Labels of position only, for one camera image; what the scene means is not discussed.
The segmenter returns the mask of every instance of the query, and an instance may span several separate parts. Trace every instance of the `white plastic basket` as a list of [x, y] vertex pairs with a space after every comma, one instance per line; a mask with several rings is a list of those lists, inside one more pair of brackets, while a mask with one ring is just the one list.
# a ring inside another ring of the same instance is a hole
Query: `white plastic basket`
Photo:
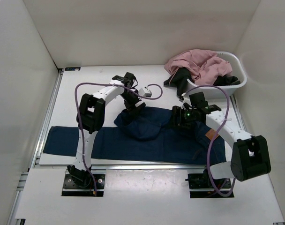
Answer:
[[[245, 74], [245, 71], [243, 70], [241, 64], [240, 64], [240, 60], [233, 55], [232, 53], [229, 52], [217, 52], [217, 56], [230, 62], [231, 66], [232, 66], [232, 75], [236, 76], [239, 80], [240, 80], [240, 84], [238, 85], [229, 85], [229, 86], [219, 86], [220, 88], [222, 88], [223, 90], [226, 91], [226, 93], [231, 96], [236, 89], [244, 86], [247, 82], [247, 76]], [[197, 87], [198, 85], [194, 84], [193, 82], [191, 82], [189, 79], [187, 80], [187, 87], [186, 87], [186, 91], [192, 89], [193, 87]], [[224, 98], [224, 94], [216, 89], [216, 88], [210, 88], [210, 87], [203, 87], [203, 88], [197, 88], [193, 91], [190, 91], [189, 93], [187, 93], [188, 95], [197, 93], [197, 92], [203, 92], [204, 96], [206, 99], [212, 99], [212, 98]]]

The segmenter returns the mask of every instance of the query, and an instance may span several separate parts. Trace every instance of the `white wall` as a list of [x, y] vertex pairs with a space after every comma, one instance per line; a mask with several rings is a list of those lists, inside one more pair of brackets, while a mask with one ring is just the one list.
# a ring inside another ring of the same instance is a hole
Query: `white wall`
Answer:
[[248, 130], [266, 137], [285, 218], [285, 0], [262, 0], [236, 51], [248, 75], [235, 94]]
[[24, 0], [59, 68], [158, 65], [184, 50], [233, 52], [260, 0]]
[[0, 225], [27, 171], [57, 70], [22, 0], [0, 0]]

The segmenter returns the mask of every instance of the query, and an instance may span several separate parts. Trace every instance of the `pink cloth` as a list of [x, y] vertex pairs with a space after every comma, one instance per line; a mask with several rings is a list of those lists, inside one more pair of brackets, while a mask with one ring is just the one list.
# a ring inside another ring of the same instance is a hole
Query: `pink cloth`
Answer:
[[165, 69], [174, 76], [179, 68], [187, 68], [196, 85], [213, 85], [218, 76], [232, 72], [231, 64], [210, 50], [194, 49], [171, 58]]

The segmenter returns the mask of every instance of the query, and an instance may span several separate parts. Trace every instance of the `white floor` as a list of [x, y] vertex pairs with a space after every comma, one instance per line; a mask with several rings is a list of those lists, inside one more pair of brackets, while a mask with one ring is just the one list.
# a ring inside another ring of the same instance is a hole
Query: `white floor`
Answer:
[[[126, 72], [135, 74], [140, 87], [162, 84], [168, 78], [163, 66], [82, 67], [80, 71], [65, 72], [49, 126], [77, 126], [74, 88], [78, 83], [108, 83], [114, 75], [123, 76]], [[98, 90], [99, 87], [84, 86], [78, 96]], [[159, 94], [156, 87], [152, 92], [153, 97]], [[210, 103], [225, 110], [225, 100]], [[164, 88], [162, 99], [147, 100], [146, 104], [171, 108], [180, 102], [175, 89]], [[106, 107], [104, 126], [113, 127], [113, 120], [123, 108], [122, 98], [113, 100]], [[229, 117], [237, 122], [232, 107]], [[229, 146], [226, 156], [230, 160]], [[46, 168], [71, 164], [73, 160], [72, 157], [41, 156], [40, 168], [30, 170], [16, 218], [26, 219], [26, 225], [272, 225], [284, 221], [268, 175], [237, 182], [234, 198], [190, 199], [188, 183], [184, 181], [186, 170], [107, 170], [104, 197], [63, 197], [60, 194], [65, 167]], [[102, 165], [151, 163], [97, 159], [92, 162]]]

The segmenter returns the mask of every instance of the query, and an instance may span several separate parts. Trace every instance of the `clothing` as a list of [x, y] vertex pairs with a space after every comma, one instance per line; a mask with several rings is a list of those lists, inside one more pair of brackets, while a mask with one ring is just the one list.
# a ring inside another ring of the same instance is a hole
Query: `clothing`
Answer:
[[210, 50], [194, 49], [185, 51], [165, 64], [165, 69], [174, 77], [179, 68], [190, 71], [192, 79], [197, 85], [213, 85], [218, 76], [229, 75], [231, 64], [217, 56]]
[[[181, 98], [181, 95], [186, 91], [187, 79], [192, 78], [190, 71], [185, 67], [179, 68], [174, 76], [170, 76], [169, 79], [163, 82], [164, 86], [177, 87], [177, 96]], [[238, 85], [240, 81], [235, 76], [218, 76], [216, 81], [213, 83], [214, 86], [227, 86], [227, 85]]]
[[[114, 121], [118, 127], [103, 127], [96, 135], [92, 158], [206, 164], [210, 140], [205, 135], [210, 128], [201, 122], [196, 122], [191, 130], [171, 128], [171, 114], [168, 109], [144, 107], [133, 118], [122, 111]], [[78, 135], [77, 127], [53, 127], [43, 152], [75, 156]], [[225, 142], [218, 137], [210, 163], [225, 161]]]

